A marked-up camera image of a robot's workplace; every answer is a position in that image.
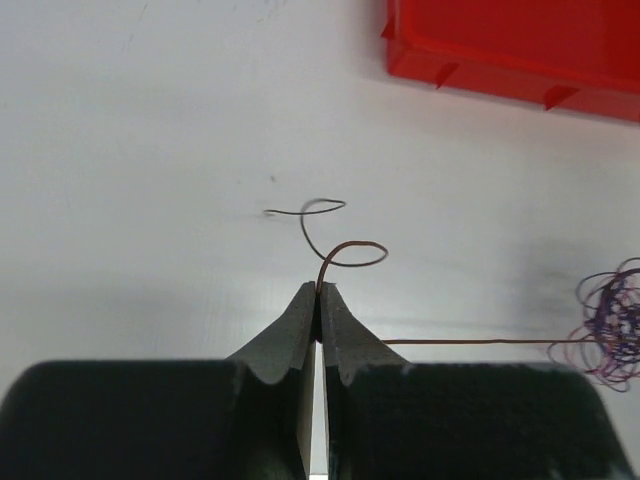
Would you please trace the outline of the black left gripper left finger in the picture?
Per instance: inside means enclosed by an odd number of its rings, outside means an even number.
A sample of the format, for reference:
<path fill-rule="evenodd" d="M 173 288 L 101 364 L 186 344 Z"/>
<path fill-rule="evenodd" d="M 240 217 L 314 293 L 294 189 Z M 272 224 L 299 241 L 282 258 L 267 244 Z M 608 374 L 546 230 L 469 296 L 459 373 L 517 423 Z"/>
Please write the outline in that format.
<path fill-rule="evenodd" d="M 5 479 L 305 479 L 316 288 L 224 359 L 59 360 L 1 404 Z"/>

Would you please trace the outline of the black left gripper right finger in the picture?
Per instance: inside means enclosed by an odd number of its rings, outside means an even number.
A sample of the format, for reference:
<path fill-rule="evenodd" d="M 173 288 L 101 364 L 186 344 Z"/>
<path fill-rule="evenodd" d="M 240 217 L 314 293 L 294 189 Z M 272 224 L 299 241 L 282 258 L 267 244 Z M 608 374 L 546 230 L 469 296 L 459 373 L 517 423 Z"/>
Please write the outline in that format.
<path fill-rule="evenodd" d="M 544 362 L 413 363 L 319 295 L 332 479 L 630 479 L 592 384 Z"/>

